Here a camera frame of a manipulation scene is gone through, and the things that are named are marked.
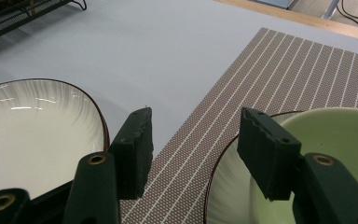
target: tabletop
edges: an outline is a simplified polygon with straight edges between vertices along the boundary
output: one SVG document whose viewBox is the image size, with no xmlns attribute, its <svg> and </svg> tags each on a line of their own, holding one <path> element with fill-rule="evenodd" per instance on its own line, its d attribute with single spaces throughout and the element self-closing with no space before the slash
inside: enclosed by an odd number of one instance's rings
<svg viewBox="0 0 358 224">
<path fill-rule="evenodd" d="M 210 0 L 95 0 L 0 37 L 0 83 L 34 77 L 86 91 L 111 136 L 151 106 L 152 171 L 143 199 L 122 202 L 122 220 L 201 223 L 242 106 L 358 107 L 358 36 Z"/>
</svg>

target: placemat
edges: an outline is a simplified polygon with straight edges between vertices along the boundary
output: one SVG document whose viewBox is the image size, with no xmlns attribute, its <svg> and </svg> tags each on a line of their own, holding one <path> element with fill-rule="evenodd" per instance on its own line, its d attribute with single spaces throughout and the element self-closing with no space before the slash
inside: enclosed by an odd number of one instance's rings
<svg viewBox="0 0 358 224">
<path fill-rule="evenodd" d="M 243 106 L 358 108 L 358 54 L 262 28 L 153 160 L 144 197 L 121 202 L 123 223 L 202 223 L 210 174 Z"/>
</svg>

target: table surface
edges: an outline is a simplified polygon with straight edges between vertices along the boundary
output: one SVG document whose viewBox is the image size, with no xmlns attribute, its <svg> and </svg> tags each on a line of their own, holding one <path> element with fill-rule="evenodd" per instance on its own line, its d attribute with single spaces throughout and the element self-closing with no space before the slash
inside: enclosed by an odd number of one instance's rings
<svg viewBox="0 0 358 224">
<path fill-rule="evenodd" d="M 78 86 L 101 108 L 111 139 L 131 111 L 151 106 L 154 113 L 155 161 L 150 186 L 157 182 L 159 185 L 175 186 L 174 183 L 184 174 L 182 171 L 192 174 L 203 172 L 202 175 L 186 175 L 189 181 L 183 182 L 184 186 L 177 185 L 173 189 L 149 187 L 145 198 L 136 202 L 140 205 L 123 202 L 122 216 L 129 223 L 134 223 L 132 218 L 148 223 L 162 220 L 170 220 L 170 223 L 195 220 L 191 223 L 198 223 L 202 219 L 201 201 L 213 158 L 223 150 L 226 139 L 236 130 L 224 132 L 224 141 L 212 143 L 211 147 L 217 148 L 212 158 L 210 154 L 203 154 L 208 153 L 205 147 L 192 153 L 197 155 L 194 161 L 181 158 L 195 163 L 207 161 L 209 168 L 182 167 L 186 162 L 174 162 L 177 158 L 173 155 L 183 155 L 185 152 L 178 146 L 189 150 L 194 146 L 191 144 L 205 138 L 198 134 L 209 133 L 214 130 L 212 126 L 215 123 L 221 122 L 219 119 L 212 122 L 207 119 L 198 123 L 198 116 L 205 114 L 212 118 L 226 114 L 225 108 L 219 106 L 225 105 L 232 94 L 225 96 L 228 98 L 216 98 L 215 94 L 221 92 L 219 88 L 222 85 L 225 87 L 230 82 L 225 74 L 231 71 L 233 64 L 250 55 L 248 50 L 255 48 L 260 38 L 274 39 L 275 35 L 307 40 L 305 42 L 315 43 L 317 47 L 326 46 L 321 47 L 324 50 L 350 52 L 350 55 L 355 55 L 353 59 L 356 58 L 352 62 L 358 60 L 357 28 L 332 21 L 309 24 L 319 19 L 307 21 L 307 17 L 296 18 L 292 12 L 250 2 L 230 0 L 230 4 L 251 10 L 210 0 L 95 0 L 89 2 L 89 9 L 84 12 L 73 6 L 61 7 L 0 37 L 0 83 L 40 77 Z M 263 32 L 275 35 L 261 35 Z M 270 88 L 267 83 L 246 81 L 244 88 L 262 91 Z M 216 101 L 217 107 L 209 109 L 206 106 L 211 103 L 208 99 L 220 100 Z M 241 102 L 236 97 L 233 99 L 236 105 Z M 284 100 L 274 102 L 274 105 L 283 104 Z M 311 108 L 313 103 L 305 101 L 304 104 Z M 230 125 L 234 125 L 234 121 L 230 119 Z M 195 124 L 202 124 L 202 130 L 196 130 L 192 135 L 190 133 L 193 133 Z M 216 134 L 219 134 L 219 129 L 205 139 Z M 188 139 L 191 139 L 190 145 L 187 145 Z M 171 165 L 180 168 L 181 172 L 176 173 L 176 168 L 166 169 Z M 190 193 L 177 191 L 180 186 L 190 189 Z M 182 204 L 179 199 L 188 196 L 196 200 L 196 203 L 187 202 L 192 204 L 186 208 L 188 210 L 182 211 L 180 206 L 166 206 Z M 156 203 L 151 201 L 155 197 L 158 197 Z"/>
</svg>

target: green bowl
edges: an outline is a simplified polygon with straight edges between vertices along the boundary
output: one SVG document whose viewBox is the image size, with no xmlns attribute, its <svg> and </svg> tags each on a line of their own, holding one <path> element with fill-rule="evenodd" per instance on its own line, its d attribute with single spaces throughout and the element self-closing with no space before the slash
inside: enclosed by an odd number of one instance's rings
<svg viewBox="0 0 358 224">
<path fill-rule="evenodd" d="M 358 109 L 320 108 L 300 113 L 282 124 L 301 143 L 301 154 L 319 152 L 339 159 L 358 181 Z M 295 224 L 289 202 L 266 200 L 251 181 L 254 223 Z"/>
</svg>

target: white bowl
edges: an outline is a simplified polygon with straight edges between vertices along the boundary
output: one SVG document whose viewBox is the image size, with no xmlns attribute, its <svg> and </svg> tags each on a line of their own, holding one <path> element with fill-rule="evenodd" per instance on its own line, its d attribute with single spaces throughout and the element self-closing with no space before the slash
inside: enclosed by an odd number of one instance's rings
<svg viewBox="0 0 358 224">
<path fill-rule="evenodd" d="M 78 161 L 109 145 L 98 106 L 81 89 L 57 80 L 0 84 L 0 189 L 31 198 L 72 180 Z"/>
</svg>

